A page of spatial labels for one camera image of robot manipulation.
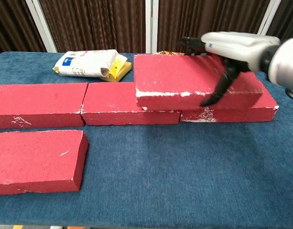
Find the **blue fabric surface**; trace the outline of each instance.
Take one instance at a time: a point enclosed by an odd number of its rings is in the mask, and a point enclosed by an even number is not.
[[[2,53],[0,84],[98,81],[55,74],[61,56]],[[293,228],[293,100],[258,77],[280,105],[269,123],[75,128],[90,142],[81,190],[0,196],[0,224]]]

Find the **red brick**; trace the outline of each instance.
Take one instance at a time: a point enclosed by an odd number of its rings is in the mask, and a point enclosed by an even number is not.
[[[252,107],[242,109],[199,108],[182,111],[184,122],[266,122],[274,118],[279,106],[263,86],[263,95]]]
[[[217,56],[135,55],[137,105],[148,110],[194,110],[214,91],[223,71]],[[255,75],[241,73],[212,107],[249,107],[261,95]]]
[[[87,148],[81,130],[0,133],[0,195],[78,191]]]
[[[82,116],[89,125],[176,124],[180,111],[144,111],[136,104],[134,83],[90,83]]]
[[[0,129],[83,126],[87,83],[0,85]]]

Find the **table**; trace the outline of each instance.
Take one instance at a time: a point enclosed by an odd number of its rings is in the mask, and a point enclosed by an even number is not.
[[[2,53],[0,84],[99,81],[57,75],[61,56]],[[293,100],[258,77],[280,105],[269,123],[65,128],[90,142],[81,190],[0,196],[0,224],[293,228]]]

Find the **blue label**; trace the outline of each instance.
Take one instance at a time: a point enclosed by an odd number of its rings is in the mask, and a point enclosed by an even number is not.
[[[62,65],[63,65],[63,66],[70,66],[72,59],[73,59],[73,57],[67,57],[67,58],[63,61]]]

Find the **brown curtain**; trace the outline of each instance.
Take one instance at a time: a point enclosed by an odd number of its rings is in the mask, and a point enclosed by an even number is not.
[[[267,35],[281,40],[293,37],[293,0],[282,0],[269,27]]]
[[[210,31],[257,33],[270,0],[160,0],[159,51],[176,47],[182,36],[200,37]]]
[[[0,53],[4,51],[46,51],[25,0],[0,0]]]
[[[59,52],[145,52],[144,0],[40,0]]]

